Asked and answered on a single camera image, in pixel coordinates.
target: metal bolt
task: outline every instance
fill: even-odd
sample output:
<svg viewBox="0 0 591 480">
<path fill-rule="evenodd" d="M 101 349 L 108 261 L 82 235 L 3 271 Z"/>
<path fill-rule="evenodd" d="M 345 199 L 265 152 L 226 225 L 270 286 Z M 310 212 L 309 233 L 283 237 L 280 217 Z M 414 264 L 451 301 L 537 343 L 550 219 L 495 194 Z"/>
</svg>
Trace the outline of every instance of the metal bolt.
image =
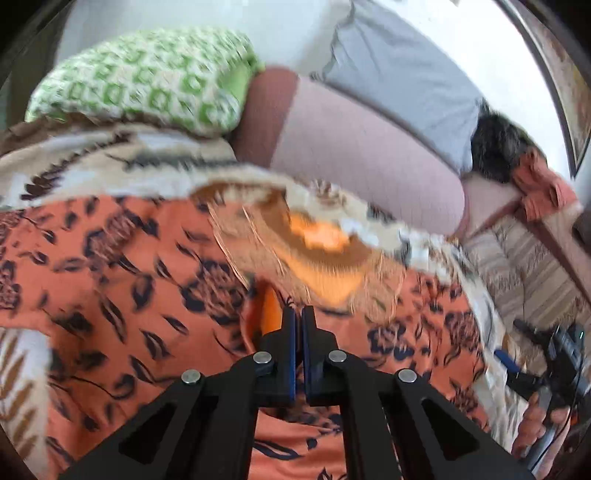
<svg viewBox="0 0 591 480">
<path fill-rule="evenodd" d="M 331 353 L 329 353 L 329 360 L 339 364 L 347 360 L 347 354 L 342 350 L 332 350 Z"/>
<path fill-rule="evenodd" d="M 273 357 L 269 352 L 257 352 L 252 356 L 252 359 L 256 364 L 265 365 L 273 360 Z"/>
<path fill-rule="evenodd" d="M 404 383 L 414 383 L 417 379 L 417 374 L 413 370 L 405 368 L 398 372 L 398 378 Z"/>
<path fill-rule="evenodd" d="M 201 380 L 201 373 L 197 370 L 186 370 L 181 375 L 181 380 L 187 385 L 194 385 Z"/>
</svg>

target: gray pillowcase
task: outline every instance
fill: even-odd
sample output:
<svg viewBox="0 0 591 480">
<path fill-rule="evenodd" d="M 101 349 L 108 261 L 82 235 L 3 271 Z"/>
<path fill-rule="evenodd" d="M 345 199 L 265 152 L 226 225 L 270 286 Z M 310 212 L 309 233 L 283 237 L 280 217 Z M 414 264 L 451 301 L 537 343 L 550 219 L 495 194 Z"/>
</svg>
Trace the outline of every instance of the gray pillowcase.
<svg viewBox="0 0 591 480">
<path fill-rule="evenodd" d="M 332 49 L 317 79 L 400 124 L 455 172 L 471 171 L 483 97 L 431 40 L 394 12 L 353 0 Z"/>
</svg>

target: cable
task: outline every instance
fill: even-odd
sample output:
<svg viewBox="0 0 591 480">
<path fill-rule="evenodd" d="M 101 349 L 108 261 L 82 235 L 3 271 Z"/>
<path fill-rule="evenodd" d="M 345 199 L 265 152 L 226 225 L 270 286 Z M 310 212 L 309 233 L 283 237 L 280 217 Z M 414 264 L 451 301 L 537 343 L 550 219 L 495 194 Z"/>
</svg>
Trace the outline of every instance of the cable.
<svg viewBox="0 0 591 480">
<path fill-rule="evenodd" d="M 550 450 L 550 447 L 552 447 L 552 445 L 554 444 L 554 442 L 560 438 L 560 436 L 563 434 L 564 430 L 566 429 L 567 425 L 570 424 L 570 419 L 573 416 L 573 409 L 574 409 L 574 404 L 576 402 L 577 399 L 577 392 L 579 390 L 579 382 L 581 380 L 581 375 L 583 375 L 583 359 L 584 359 L 584 346 L 583 343 L 581 344 L 581 350 L 580 350 L 580 354 L 581 354 L 581 361 L 579 362 L 579 375 L 577 376 L 577 386 L 574 389 L 574 395 L 573 395 L 573 401 L 570 404 L 570 411 L 569 411 L 569 416 L 566 419 L 566 422 L 564 424 L 564 426 L 560 429 L 560 431 L 554 436 L 554 438 L 552 439 L 552 441 L 550 442 L 550 444 L 544 449 L 544 451 L 542 452 L 542 455 L 540 455 L 540 458 L 538 458 L 534 465 L 531 468 L 531 471 L 533 472 L 535 470 L 535 467 L 538 466 L 538 463 L 541 462 L 542 458 L 545 457 L 546 453 L 548 453 L 548 450 Z"/>
</svg>

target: orange blanket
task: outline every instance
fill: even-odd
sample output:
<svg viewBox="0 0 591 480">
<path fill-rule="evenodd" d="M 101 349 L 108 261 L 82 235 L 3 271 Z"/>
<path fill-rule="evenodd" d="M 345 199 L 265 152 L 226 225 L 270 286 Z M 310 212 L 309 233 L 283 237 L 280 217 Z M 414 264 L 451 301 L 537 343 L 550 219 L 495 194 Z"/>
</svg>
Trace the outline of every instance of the orange blanket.
<svg viewBox="0 0 591 480">
<path fill-rule="evenodd" d="M 521 202 L 529 222 L 552 215 L 577 200 L 568 182 L 548 168 L 535 148 L 521 156 L 512 175 L 525 194 Z"/>
<path fill-rule="evenodd" d="M 184 370 L 212 375 L 246 355 L 240 322 L 254 300 L 210 220 L 207 206 L 189 200 L 131 197 L 0 213 L 0 326 L 40 330 L 53 351 L 52 478 Z M 485 365 L 461 286 L 408 271 L 397 303 L 379 324 L 317 304 L 317 321 L 375 368 L 414 368 L 485 427 L 471 390 Z M 251 478 L 342 478 L 338 409 L 283 415 L 259 414 Z"/>
</svg>

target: dark hair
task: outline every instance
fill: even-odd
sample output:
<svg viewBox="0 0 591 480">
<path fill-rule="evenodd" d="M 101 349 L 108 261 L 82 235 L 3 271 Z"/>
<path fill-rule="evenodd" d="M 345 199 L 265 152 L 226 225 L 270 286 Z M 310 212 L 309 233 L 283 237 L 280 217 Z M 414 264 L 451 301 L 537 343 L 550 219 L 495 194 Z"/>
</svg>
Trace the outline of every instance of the dark hair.
<svg viewBox="0 0 591 480">
<path fill-rule="evenodd" d="M 511 171 L 519 158 L 532 146 L 518 127 L 504 116 L 483 105 L 476 132 L 472 136 L 473 169 L 487 179 L 511 181 Z"/>
</svg>

